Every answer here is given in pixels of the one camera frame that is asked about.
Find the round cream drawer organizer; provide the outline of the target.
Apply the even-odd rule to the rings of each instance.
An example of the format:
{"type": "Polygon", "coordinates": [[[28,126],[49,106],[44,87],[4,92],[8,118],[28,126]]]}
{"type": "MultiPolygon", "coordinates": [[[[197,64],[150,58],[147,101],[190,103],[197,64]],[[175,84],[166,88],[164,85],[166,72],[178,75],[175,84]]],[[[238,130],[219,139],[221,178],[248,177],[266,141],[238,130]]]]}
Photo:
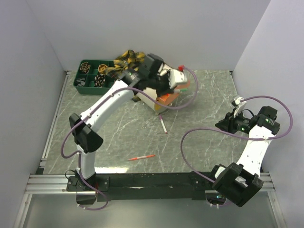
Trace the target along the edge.
{"type": "MultiPolygon", "coordinates": [[[[156,71],[155,73],[153,73],[150,77],[154,77],[154,76],[162,76],[164,74],[168,73],[168,68],[172,68],[169,65],[162,63],[160,65],[160,68],[158,71],[156,71]]],[[[184,73],[184,75],[187,77],[186,73],[184,72],[185,66],[184,65],[180,65],[178,66],[177,70],[181,71],[184,73]]],[[[190,86],[190,80],[188,79],[188,84],[185,87],[186,89],[189,88],[190,86]]],[[[160,114],[162,112],[164,112],[165,110],[167,110],[169,107],[172,106],[172,103],[174,101],[176,101],[176,99],[179,97],[179,95],[181,95],[182,93],[176,94],[170,94],[170,97],[166,100],[162,99],[162,96],[157,96],[156,91],[154,89],[151,89],[149,87],[147,87],[147,83],[145,84],[145,86],[141,86],[143,87],[143,93],[138,93],[137,97],[142,100],[146,105],[148,105],[155,113],[160,114]]]]}

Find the orange pencil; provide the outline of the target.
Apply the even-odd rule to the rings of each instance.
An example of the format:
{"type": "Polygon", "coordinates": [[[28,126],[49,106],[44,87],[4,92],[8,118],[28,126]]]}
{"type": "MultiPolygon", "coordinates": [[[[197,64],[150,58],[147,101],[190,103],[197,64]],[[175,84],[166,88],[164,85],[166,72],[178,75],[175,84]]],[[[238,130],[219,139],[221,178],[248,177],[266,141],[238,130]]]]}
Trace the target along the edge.
{"type": "Polygon", "coordinates": [[[151,157],[154,157],[154,156],[155,156],[155,154],[144,155],[144,156],[129,158],[128,161],[135,161],[135,160],[140,160],[140,159],[147,159],[147,158],[151,158],[151,157]]]}

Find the black orange highlighter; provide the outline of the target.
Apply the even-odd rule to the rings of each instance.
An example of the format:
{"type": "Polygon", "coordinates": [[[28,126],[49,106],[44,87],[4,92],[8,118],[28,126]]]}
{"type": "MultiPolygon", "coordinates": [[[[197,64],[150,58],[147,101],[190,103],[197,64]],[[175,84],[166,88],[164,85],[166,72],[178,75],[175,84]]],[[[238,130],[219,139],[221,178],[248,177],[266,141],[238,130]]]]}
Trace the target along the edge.
{"type": "Polygon", "coordinates": [[[163,100],[166,100],[166,99],[168,99],[169,97],[170,97],[170,94],[166,94],[166,95],[163,95],[163,96],[162,96],[162,99],[163,99],[163,100]]]}

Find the green capped white pen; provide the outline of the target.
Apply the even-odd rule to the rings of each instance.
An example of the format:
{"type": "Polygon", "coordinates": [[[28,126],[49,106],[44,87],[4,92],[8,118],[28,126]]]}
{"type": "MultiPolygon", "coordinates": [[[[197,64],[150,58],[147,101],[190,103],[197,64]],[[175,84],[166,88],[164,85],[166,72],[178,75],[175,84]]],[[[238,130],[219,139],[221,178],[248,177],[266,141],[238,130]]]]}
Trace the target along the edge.
{"type": "Polygon", "coordinates": [[[175,89],[175,90],[174,90],[174,93],[176,93],[176,94],[184,93],[184,92],[187,92],[187,89],[186,89],[186,88],[184,88],[184,89],[175,89]]]}

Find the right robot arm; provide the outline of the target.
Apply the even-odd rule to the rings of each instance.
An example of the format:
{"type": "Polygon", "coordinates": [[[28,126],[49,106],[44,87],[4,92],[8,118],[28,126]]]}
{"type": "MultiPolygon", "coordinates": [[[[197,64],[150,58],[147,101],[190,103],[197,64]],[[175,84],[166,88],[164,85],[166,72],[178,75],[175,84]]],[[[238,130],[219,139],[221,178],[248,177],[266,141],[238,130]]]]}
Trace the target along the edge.
{"type": "Polygon", "coordinates": [[[240,131],[250,138],[237,162],[227,167],[221,164],[214,166],[208,177],[209,186],[238,207],[245,205],[263,187],[264,182],[260,179],[262,160],[271,143],[270,138],[280,129],[276,115],[276,109],[263,106],[250,119],[242,113],[234,116],[228,112],[215,124],[224,132],[235,134],[240,131]]]}

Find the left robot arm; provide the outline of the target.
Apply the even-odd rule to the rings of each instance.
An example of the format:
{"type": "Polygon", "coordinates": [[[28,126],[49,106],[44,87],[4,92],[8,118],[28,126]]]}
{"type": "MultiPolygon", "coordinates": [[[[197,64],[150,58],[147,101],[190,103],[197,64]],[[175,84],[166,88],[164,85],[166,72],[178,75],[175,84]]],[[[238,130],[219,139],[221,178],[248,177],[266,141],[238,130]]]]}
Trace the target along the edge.
{"type": "Polygon", "coordinates": [[[155,90],[157,96],[173,93],[178,85],[177,77],[182,75],[181,71],[165,64],[159,56],[148,54],[138,70],[123,70],[112,87],[89,109],[80,115],[70,115],[70,133],[77,147],[78,164],[75,176],[79,187],[89,191],[96,186],[95,154],[104,142],[97,131],[110,115],[138,93],[156,102],[155,98],[144,92],[147,88],[155,90]]]}

